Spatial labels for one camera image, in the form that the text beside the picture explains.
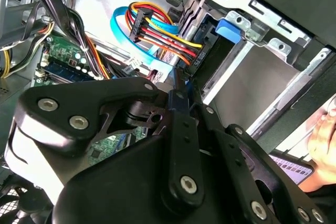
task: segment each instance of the finger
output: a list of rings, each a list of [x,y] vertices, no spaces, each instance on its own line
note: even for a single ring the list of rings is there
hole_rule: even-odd
[[[312,152],[314,152],[316,150],[316,145],[317,145],[317,138],[318,138],[318,133],[319,133],[319,130],[321,128],[321,125],[323,123],[323,121],[326,119],[326,115],[323,115],[320,117],[320,119],[317,121],[315,127],[314,127],[314,130],[313,132],[311,133],[309,139],[308,139],[308,152],[310,154],[310,156],[313,155]]]
[[[336,132],[334,132],[329,143],[328,160],[336,164]]]
[[[316,150],[314,157],[316,159],[324,158],[329,149],[329,143],[335,132],[336,110],[331,110],[327,117],[323,120],[317,136]]]

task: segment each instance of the cable connector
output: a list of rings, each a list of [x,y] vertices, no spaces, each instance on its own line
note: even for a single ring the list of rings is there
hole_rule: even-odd
[[[148,22],[145,20],[146,18],[151,19],[153,16],[153,11],[147,8],[140,8],[137,13],[137,17],[135,18],[134,25],[132,27],[131,33],[130,33],[130,40],[134,43],[138,43],[139,35],[141,32],[141,28],[147,28]]]

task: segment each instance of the screw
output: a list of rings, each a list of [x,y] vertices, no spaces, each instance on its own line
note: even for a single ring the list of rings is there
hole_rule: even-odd
[[[241,128],[236,127],[235,130],[239,135],[243,134],[243,131],[241,130]]]
[[[39,100],[37,102],[37,105],[40,109],[48,112],[57,110],[58,108],[57,102],[50,98],[44,98]]]
[[[183,97],[183,95],[182,95],[181,93],[177,92],[176,95],[177,95],[179,98],[184,99],[184,97]]]
[[[308,214],[302,209],[302,208],[298,208],[299,214],[301,215],[301,217],[305,220],[305,221],[310,221],[310,218],[308,216]]]
[[[252,201],[251,207],[256,216],[261,220],[266,220],[267,214],[262,205],[257,201]]]
[[[74,115],[69,123],[76,130],[85,130],[89,126],[88,120],[81,115]]]
[[[311,212],[313,213],[314,217],[317,219],[318,222],[324,223],[324,220],[322,216],[319,214],[319,212],[317,212],[315,209],[313,209]]]
[[[215,111],[214,111],[213,109],[211,109],[210,107],[207,107],[206,110],[207,110],[207,112],[209,112],[210,114],[215,113]]]
[[[153,90],[153,87],[151,85],[147,84],[147,83],[145,84],[145,88],[147,88],[149,90]]]
[[[193,180],[189,176],[183,176],[181,178],[181,186],[189,194],[194,194],[197,191],[197,185],[195,180]]]

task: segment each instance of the white cable tie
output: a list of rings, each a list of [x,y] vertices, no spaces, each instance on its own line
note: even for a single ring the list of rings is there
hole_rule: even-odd
[[[82,49],[83,52],[87,52],[87,51],[89,51],[89,48],[88,48],[88,47],[87,47],[87,48],[84,48],[83,46],[80,46],[80,49]]]

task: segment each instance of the smartphone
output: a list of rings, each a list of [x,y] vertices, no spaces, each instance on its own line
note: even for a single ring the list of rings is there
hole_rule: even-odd
[[[300,185],[314,173],[314,168],[311,165],[288,154],[272,152],[269,156],[297,185]]]

